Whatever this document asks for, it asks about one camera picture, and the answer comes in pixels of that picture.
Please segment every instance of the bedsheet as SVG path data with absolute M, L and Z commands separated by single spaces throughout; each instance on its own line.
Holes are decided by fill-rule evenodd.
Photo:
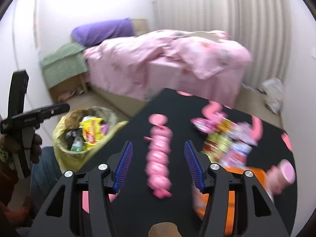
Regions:
M 90 82 L 138 100 L 171 88 L 233 106 L 252 58 L 242 45 L 217 34 L 219 42 L 172 30 L 106 40 L 84 53 Z

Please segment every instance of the purple pillow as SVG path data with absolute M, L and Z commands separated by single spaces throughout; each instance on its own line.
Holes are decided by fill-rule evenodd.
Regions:
M 100 44 L 105 39 L 134 36 L 132 22 L 123 20 L 107 20 L 76 27 L 71 37 L 85 47 Z

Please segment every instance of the trash bag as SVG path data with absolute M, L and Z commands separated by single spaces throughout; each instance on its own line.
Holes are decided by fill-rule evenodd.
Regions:
M 277 78 L 271 78 L 262 83 L 262 91 L 266 94 L 264 99 L 266 107 L 274 114 L 279 114 L 283 104 L 283 84 Z
M 102 118 L 108 125 L 107 133 L 95 146 L 84 151 L 68 150 L 66 132 L 77 129 L 81 120 L 88 115 Z M 52 135 L 54 154 L 62 173 L 67 170 L 77 172 L 95 153 L 97 153 L 128 121 L 117 123 L 116 114 L 108 108 L 91 107 L 69 112 L 61 118 Z

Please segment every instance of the snack package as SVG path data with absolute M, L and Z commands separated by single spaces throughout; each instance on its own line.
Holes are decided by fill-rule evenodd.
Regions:
M 251 150 L 251 146 L 241 141 L 233 143 L 230 151 L 220 161 L 220 165 L 223 167 L 243 168 L 246 165 L 247 156 Z
M 87 143 L 87 149 L 93 147 L 103 137 L 101 133 L 101 118 L 90 118 L 80 122 L 83 138 Z
M 193 118 L 191 123 L 202 133 L 211 134 L 217 130 L 216 126 L 225 119 L 225 116 L 225 113 L 217 112 L 211 118 Z
M 234 125 L 229 137 L 234 140 L 243 141 L 249 145 L 257 146 L 257 142 L 251 136 L 251 125 L 247 122 Z
M 95 118 L 98 118 L 98 117 L 92 116 L 92 115 L 85 116 L 85 117 L 81 120 L 81 122 L 87 121 L 88 119 L 95 119 Z
M 208 134 L 204 145 L 203 153 L 211 156 L 215 162 L 220 159 L 229 151 L 232 144 L 232 139 L 229 137 L 229 131 L 232 129 L 233 123 L 223 118 L 215 126 L 215 132 Z
M 106 134 L 110 126 L 108 124 L 101 124 L 101 133 Z

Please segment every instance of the white curtain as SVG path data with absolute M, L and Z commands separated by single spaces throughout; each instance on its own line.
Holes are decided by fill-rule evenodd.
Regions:
M 154 0 L 160 29 L 226 31 L 248 48 L 254 62 L 244 83 L 252 88 L 271 77 L 283 81 L 290 44 L 287 0 Z
M 253 88 L 272 77 L 284 80 L 291 42 L 288 0 L 238 0 L 239 33 L 236 41 L 254 58 L 244 83 Z

